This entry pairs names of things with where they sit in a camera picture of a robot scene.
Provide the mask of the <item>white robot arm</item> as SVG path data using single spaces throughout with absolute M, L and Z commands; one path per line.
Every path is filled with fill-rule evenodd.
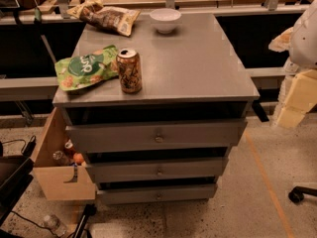
M 289 53 L 283 69 L 293 76 L 282 82 L 273 118 L 276 126 L 294 128 L 317 105 L 317 0 L 268 48 Z

